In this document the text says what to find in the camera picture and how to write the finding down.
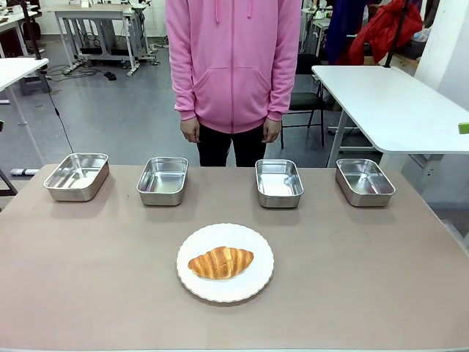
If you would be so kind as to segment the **person's right hand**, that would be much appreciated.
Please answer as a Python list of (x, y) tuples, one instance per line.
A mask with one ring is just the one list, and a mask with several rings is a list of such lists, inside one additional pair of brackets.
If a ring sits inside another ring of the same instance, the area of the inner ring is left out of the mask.
[(185, 139), (190, 143), (199, 143), (199, 121), (197, 117), (188, 120), (182, 120), (180, 130)]

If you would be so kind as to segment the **person's left hand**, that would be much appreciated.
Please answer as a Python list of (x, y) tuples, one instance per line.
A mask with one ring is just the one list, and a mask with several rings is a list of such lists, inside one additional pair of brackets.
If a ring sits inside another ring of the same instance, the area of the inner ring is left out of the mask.
[(273, 143), (281, 132), (281, 121), (265, 119), (263, 124), (263, 140), (265, 144)]

